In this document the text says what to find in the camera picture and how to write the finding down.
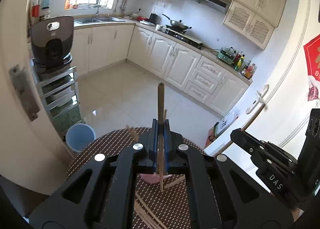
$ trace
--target countertop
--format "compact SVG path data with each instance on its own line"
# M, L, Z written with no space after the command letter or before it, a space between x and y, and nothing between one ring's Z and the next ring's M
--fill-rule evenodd
M80 24L77 22L74 22L74 29L81 29L81 28L87 28L87 27L97 27L97 26L110 26L110 25L136 25L139 27L142 27L144 29L153 31L154 33L157 33L161 36L164 36L166 38L169 38L185 47L188 47L189 49L207 57L208 59L214 61L215 63L217 63L218 65L222 66L223 68L225 68L226 70L228 70L230 73L232 73L233 75L235 75L236 77L238 77L239 79L241 79L243 82L245 82L247 85L251 85L252 84L252 79L248 80L247 78L245 78L244 76L242 76L239 72L235 71L233 69L233 67L231 67L230 65L227 65L226 63L224 63L223 61L221 61L216 55L212 54L210 52L210 49L208 48L204 48L204 49L197 49L194 46L191 46L175 37L172 37L166 33L163 33L161 31L156 30L155 26L149 26L149 25L145 25L140 23L139 21L133 20L133 19L123 19L124 22L97 22L97 23L87 23L87 24Z

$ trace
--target tile floor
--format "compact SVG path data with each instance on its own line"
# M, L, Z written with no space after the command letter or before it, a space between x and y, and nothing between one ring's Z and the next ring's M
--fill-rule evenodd
M81 112L100 137L112 130L151 127L157 118L159 80L128 63L99 71L79 81ZM219 118L165 87L170 129L204 148L209 129Z

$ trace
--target brown placemat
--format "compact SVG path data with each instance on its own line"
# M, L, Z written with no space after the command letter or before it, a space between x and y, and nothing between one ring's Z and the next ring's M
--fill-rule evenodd
M149 130L150 128L146 127L136 128L138 134ZM193 142L185 138L183 138L183 142L197 148L202 154L205 154L204 151ZM127 129L114 130L101 136L76 156L69 167L67 178L78 171L78 169L97 153L103 153L106 156L117 155L123 148L133 143L133 139ZM164 185L175 181L179 177L181 177L181 175L172 175L165 179ZM161 193L159 183L148 184L138 175L136 192L168 229L191 229L185 180L175 186L164 189L164 192ZM147 229L148 226L134 213L132 228Z

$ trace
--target wooden chopstick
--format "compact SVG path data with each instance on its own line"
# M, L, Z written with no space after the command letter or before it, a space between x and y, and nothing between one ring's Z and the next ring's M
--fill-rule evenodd
M140 201L140 203L143 205L143 207L147 210L147 212L161 225L164 229L168 229L164 223L161 222L161 220L151 211L151 209L147 206L147 204L142 200L142 198L139 196L139 194L136 192L136 198Z
M163 124L164 124L164 83L158 85L158 124L162 127L161 130L158 128L159 137L159 176L160 176L160 191L163 192L163 169L164 169L164 152L163 152Z

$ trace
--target trash can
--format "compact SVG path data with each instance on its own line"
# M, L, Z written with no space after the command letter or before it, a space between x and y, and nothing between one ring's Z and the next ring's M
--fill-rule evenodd
M78 123L72 125L66 134L66 143L74 152L81 152L90 142L96 139L92 127L87 124Z

